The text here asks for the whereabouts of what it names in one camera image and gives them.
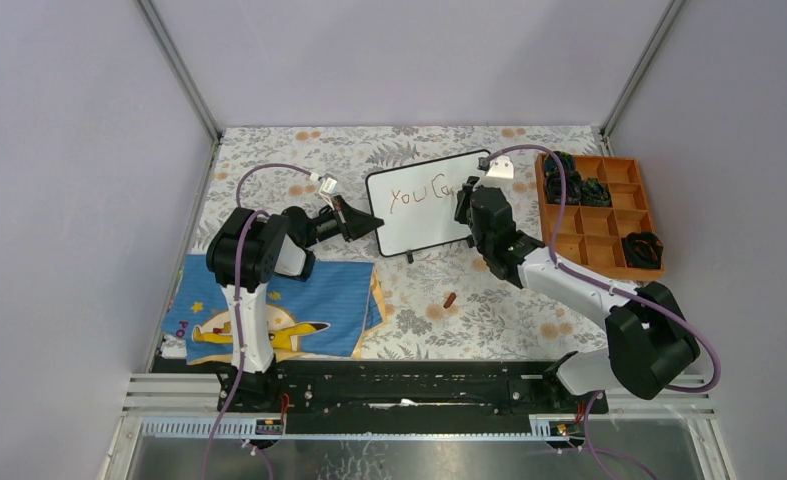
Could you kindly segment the small whiteboard black frame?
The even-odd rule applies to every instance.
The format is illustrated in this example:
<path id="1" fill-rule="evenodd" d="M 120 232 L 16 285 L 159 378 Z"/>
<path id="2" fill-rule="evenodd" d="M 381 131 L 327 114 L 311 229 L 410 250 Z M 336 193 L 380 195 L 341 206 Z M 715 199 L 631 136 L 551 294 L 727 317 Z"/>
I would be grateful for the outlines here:
<path id="1" fill-rule="evenodd" d="M 365 186 L 371 214 L 382 220 L 376 230 L 380 255 L 410 255 L 470 236 L 455 218 L 457 192 L 472 176 L 481 177 L 476 150 L 370 173 Z"/>

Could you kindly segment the dark red marker cap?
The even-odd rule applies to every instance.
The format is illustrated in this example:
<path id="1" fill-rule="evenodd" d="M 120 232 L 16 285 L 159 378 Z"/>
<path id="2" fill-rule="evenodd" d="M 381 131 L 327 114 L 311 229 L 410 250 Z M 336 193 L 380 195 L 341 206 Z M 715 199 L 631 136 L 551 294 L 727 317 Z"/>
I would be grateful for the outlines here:
<path id="1" fill-rule="evenodd" d="M 455 305 L 456 299 L 457 299 L 457 294 L 454 292 L 450 293 L 443 303 L 443 308 L 450 309 L 451 307 L 453 307 Z"/>

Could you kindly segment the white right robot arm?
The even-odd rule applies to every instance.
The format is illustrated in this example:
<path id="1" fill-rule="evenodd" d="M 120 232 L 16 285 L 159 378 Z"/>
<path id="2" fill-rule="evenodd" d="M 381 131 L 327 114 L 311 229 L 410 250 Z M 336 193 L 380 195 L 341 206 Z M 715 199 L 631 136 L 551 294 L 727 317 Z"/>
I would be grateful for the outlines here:
<path id="1" fill-rule="evenodd" d="M 698 339 L 676 322 L 678 304 L 662 284 L 634 287 L 551 254 L 517 229 L 502 190 L 475 176 L 456 201 L 455 220 L 470 229 L 494 276 L 568 306 L 606 333 L 605 347 L 567 353 L 547 369 L 542 396 L 552 410 L 566 412 L 583 395 L 611 388 L 652 400 L 700 356 Z"/>

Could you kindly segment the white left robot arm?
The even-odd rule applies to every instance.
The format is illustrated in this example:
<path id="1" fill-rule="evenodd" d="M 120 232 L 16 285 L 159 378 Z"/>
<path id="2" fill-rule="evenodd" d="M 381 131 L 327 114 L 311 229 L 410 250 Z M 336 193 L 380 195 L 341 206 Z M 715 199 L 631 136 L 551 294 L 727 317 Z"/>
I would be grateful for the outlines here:
<path id="1" fill-rule="evenodd" d="M 194 338 L 231 342 L 232 366 L 252 374 L 240 392 L 251 408 L 265 411 L 278 401 L 277 381 L 262 374 L 276 361 L 351 357 L 363 334 L 384 321 L 373 264 L 322 261 L 312 250 L 334 237 L 361 239 L 383 224 L 335 196 L 315 216 L 297 206 L 279 214 L 237 207 L 214 236 L 206 267 L 228 311 L 196 328 Z"/>

